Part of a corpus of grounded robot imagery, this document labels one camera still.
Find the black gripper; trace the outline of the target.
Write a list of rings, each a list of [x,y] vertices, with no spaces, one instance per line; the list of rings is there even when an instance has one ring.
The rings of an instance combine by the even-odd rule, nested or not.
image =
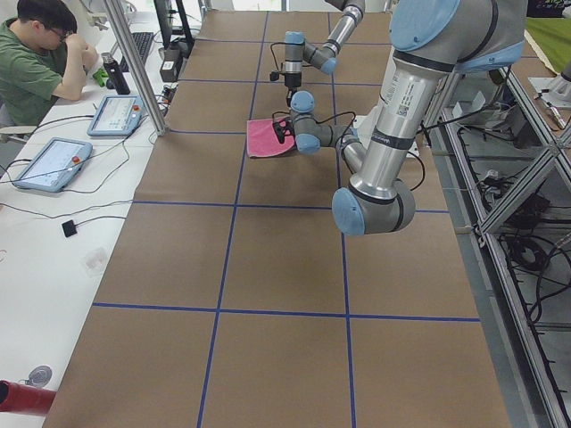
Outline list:
[[[290,117],[280,118],[278,125],[281,132],[294,132],[294,125]]]
[[[285,86],[288,88],[286,95],[286,103],[291,103],[294,89],[299,88],[302,85],[302,73],[300,71],[296,72],[285,72],[284,73]]]

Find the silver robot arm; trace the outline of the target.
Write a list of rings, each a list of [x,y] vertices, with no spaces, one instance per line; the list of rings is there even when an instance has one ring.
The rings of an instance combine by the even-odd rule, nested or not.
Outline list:
[[[304,63],[333,73],[342,45],[364,17],[362,1],[333,5],[343,16],[322,47],[307,43],[301,32],[286,35],[283,72],[295,145],[301,153],[338,147],[352,171],[332,199],[342,233],[391,233],[406,227],[416,211],[412,191],[398,175],[439,81],[453,71],[497,70],[516,62],[523,52],[527,3],[400,1],[389,26],[395,69],[368,144],[350,129],[320,125],[313,96],[299,88]]]
[[[364,18],[366,3],[362,0],[327,1],[327,3],[341,11],[342,16],[322,46],[307,41],[300,31],[285,33],[285,58],[278,74],[285,80],[287,106],[291,105],[294,94],[302,85],[303,64],[307,63],[326,75],[332,75],[343,44]]]

